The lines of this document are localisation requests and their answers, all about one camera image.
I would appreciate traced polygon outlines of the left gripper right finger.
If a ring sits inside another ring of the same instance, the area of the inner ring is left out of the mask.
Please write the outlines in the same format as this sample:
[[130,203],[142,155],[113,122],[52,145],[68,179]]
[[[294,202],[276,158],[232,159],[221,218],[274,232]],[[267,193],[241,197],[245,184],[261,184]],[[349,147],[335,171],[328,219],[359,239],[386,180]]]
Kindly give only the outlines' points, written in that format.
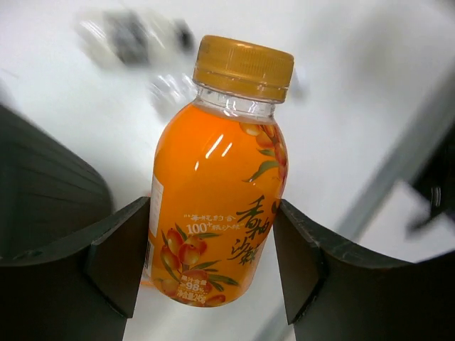
[[413,264],[366,249],[282,200],[274,240],[298,340],[453,340],[454,254]]

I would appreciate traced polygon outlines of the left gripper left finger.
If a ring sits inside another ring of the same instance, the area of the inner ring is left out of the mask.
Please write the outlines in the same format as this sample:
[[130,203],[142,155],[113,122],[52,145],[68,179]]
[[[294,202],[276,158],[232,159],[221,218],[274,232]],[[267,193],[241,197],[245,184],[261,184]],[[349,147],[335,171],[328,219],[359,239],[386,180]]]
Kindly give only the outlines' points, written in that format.
[[146,258],[149,197],[1,260],[2,340],[122,340]]

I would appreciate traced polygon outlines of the orange juice bottle fruit label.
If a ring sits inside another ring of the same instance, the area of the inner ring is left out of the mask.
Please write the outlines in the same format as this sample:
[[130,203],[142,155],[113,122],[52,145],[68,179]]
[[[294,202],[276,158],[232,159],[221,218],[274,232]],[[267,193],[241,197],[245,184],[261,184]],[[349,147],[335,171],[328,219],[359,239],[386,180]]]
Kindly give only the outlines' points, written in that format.
[[252,283],[289,170],[274,119],[294,69],[288,53],[205,36],[197,93],[154,156],[146,279],[170,299],[213,308]]

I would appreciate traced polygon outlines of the large clear green-label bottle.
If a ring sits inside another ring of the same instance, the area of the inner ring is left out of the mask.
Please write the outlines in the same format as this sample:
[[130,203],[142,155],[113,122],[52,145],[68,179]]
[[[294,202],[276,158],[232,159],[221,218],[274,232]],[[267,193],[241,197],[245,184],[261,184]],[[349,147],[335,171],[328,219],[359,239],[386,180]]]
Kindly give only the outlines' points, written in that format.
[[149,97],[162,122],[169,122],[198,93],[192,77],[186,72],[153,74],[149,78]]

